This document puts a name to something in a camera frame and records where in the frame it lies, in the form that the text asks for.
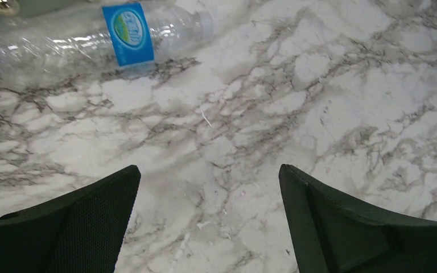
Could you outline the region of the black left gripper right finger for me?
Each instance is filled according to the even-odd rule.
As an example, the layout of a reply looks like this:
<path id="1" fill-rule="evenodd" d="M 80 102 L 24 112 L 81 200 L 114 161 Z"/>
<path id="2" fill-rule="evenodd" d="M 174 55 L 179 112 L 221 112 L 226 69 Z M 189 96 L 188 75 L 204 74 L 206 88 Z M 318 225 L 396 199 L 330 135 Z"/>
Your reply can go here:
<path id="1" fill-rule="evenodd" d="M 278 177 L 300 272 L 437 272 L 437 221 L 377 207 L 289 164 Z"/>

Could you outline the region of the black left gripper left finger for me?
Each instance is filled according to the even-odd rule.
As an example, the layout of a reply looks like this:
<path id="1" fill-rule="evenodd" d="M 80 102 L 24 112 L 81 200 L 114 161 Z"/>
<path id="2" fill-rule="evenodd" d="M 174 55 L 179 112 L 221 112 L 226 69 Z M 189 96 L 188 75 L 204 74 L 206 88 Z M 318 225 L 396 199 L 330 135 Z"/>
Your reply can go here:
<path id="1" fill-rule="evenodd" d="M 0 217 L 0 272 L 113 272 L 141 174 L 95 183 Z"/>

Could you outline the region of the clear bottle blue label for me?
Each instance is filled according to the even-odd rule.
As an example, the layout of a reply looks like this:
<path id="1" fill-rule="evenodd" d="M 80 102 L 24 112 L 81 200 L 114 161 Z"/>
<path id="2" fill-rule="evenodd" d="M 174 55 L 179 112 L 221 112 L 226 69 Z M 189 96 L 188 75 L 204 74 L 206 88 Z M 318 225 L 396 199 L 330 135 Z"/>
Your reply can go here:
<path id="1" fill-rule="evenodd" d="M 174 59 L 211 40 L 209 11 L 165 1 L 0 19 L 0 74 L 24 85 Z"/>

